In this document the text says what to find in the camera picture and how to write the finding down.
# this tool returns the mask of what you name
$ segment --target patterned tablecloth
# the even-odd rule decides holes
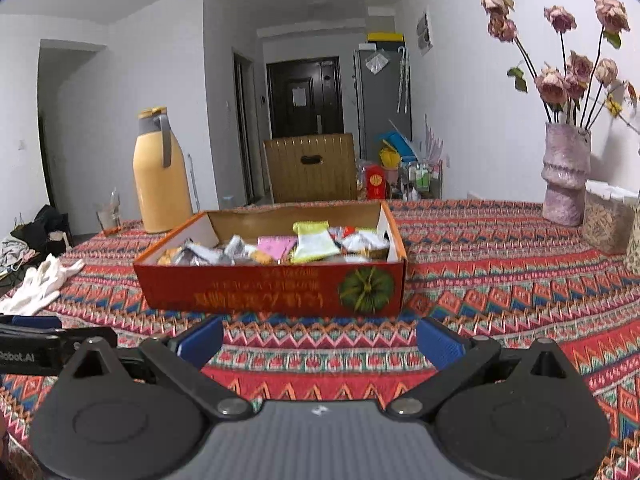
[[[420,316],[512,348],[551,337],[609,419],[611,449],[598,478],[639,475],[640,278],[622,258],[592,249],[577,229],[546,222],[535,204],[433,201],[392,209],[410,256],[399,319],[237,316],[204,372],[256,404],[362,398],[386,404],[434,373],[415,347]],[[129,224],[117,237],[99,235],[67,253],[67,263],[81,257],[87,265],[47,313],[67,327],[113,326],[122,346],[199,320],[146,304],[131,262],[156,240]],[[5,376],[0,389],[12,468],[25,479],[38,477],[29,426],[54,380]]]

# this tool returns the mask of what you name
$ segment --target green fruit image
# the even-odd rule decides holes
[[[394,294],[394,279],[376,267],[350,272],[338,287],[340,303],[354,312],[373,314],[382,310]]]

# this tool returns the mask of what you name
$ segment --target open box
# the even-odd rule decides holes
[[[375,228],[388,236],[386,261],[273,266],[160,266],[158,258],[187,238],[207,247],[240,235],[291,236],[299,221]],[[293,317],[397,316],[402,309],[406,252],[386,202],[284,206],[199,213],[133,263],[148,304],[188,312],[277,312]]]

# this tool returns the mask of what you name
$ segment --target blue gripper pad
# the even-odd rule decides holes
[[[462,338],[444,325],[437,326],[434,320],[421,319],[415,327],[418,350],[436,370],[442,370],[466,353]]]
[[[57,316],[14,316],[11,320],[13,326],[26,326],[28,328],[62,328],[62,322]]]
[[[200,370],[222,348],[223,335],[222,317],[209,317],[176,338],[175,352]]]

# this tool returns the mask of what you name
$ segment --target yellow thermos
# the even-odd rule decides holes
[[[193,215],[187,171],[166,108],[140,112],[140,134],[133,152],[133,174],[145,231],[162,233]]]

